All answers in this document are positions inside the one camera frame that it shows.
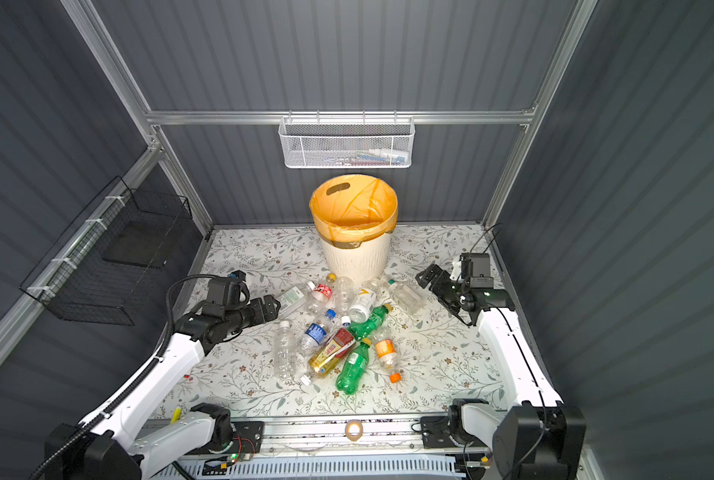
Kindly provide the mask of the clear bottle green label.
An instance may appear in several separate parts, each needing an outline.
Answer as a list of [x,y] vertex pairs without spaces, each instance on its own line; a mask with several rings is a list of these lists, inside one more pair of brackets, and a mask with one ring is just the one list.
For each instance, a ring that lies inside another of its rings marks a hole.
[[312,281],[299,283],[285,290],[277,300],[280,303],[278,318],[284,319],[300,310],[307,302],[314,290],[315,284]]

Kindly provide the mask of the clear bottle blue label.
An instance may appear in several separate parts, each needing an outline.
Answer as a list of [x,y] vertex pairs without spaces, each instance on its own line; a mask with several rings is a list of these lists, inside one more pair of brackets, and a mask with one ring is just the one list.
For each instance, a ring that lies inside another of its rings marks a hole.
[[299,343],[299,352],[311,354],[322,346],[335,327],[335,318],[336,312],[333,309],[326,309],[319,314],[305,329]]

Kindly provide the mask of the clear bottle orange label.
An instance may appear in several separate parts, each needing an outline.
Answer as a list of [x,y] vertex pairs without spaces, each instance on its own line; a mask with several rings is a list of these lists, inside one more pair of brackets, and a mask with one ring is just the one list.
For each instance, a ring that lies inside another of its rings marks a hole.
[[374,348],[382,368],[388,373],[390,382],[396,384],[402,380],[400,355],[394,342],[393,334],[385,327],[374,335]]

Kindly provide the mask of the clear bottle red label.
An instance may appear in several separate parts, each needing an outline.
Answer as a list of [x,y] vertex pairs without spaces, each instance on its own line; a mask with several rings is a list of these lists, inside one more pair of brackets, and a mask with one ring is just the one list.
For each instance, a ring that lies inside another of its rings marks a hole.
[[328,273],[318,282],[308,283],[311,288],[305,307],[308,314],[319,315],[327,310],[335,290],[336,280],[335,274]]

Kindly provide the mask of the white yellow label bottle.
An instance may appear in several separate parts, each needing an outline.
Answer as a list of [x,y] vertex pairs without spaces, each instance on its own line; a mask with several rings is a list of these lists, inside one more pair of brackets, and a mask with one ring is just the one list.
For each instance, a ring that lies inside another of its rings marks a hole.
[[378,278],[365,281],[357,291],[347,313],[352,324],[363,323],[370,316],[381,292]]

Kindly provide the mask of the yellow tea bottle red label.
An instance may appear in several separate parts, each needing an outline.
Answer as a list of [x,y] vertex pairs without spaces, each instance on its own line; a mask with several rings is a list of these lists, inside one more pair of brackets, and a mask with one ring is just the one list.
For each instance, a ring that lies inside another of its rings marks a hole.
[[327,376],[348,354],[355,342],[355,337],[348,328],[340,328],[308,360],[305,373],[300,377],[300,383],[309,386],[316,378]]

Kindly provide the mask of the green bottle yellow cap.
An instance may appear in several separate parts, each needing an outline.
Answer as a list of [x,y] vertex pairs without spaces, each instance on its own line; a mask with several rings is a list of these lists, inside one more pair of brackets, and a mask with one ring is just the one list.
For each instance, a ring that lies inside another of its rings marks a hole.
[[349,353],[343,370],[336,380],[336,389],[338,391],[345,395],[353,395],[357,392],[360,380],[368,369],[371,346],[372,341],[369,338],[365,338]]

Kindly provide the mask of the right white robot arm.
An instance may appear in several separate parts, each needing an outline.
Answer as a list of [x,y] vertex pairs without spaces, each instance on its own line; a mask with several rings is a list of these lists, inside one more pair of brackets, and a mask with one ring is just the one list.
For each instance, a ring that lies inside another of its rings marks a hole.
[[505,371],[508,404],[499,412],[487,400],[454,400],[446,416],[421,419],[425,447],[449,441],[463,449],[488,448],[487,479],[576,478],[586,420],[542,372],[509,293],[496,288],[493,278],[468,258],[455,262],[452,271],[431,264],[415,280],[451,315],[483,335]]

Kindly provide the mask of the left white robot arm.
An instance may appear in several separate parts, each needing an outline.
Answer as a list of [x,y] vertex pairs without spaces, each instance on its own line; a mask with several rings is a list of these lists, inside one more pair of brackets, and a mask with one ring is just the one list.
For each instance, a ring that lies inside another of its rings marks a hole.
[[78,424],[61,424],[45,442],[35,479],[147,479],[192,450],[224,452],[235,433],[225,407],[199,403],[152,434],[140,431],[175,384],[218,344],[277,319],[273,296],[250,300],[221,317],[185,315],[167,325],[169,338],[104,403]]

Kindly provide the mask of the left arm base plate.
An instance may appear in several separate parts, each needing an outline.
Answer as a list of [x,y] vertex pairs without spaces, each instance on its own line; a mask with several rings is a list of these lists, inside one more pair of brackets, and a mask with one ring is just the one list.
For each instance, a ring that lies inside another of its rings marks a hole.
[[237,455],[249,457],[258,454],[264,437],[266,424],[261,421],[240,421],[232,426],[233,436],[224,443],[208,444],[198,449],[202,454]]

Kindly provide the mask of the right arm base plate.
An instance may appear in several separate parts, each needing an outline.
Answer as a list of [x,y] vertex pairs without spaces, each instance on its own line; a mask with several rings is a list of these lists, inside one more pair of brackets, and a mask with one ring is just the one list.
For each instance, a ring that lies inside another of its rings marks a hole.
[[425,449],[463,448],[474,440],[449,416],[422,416],[418,430]]

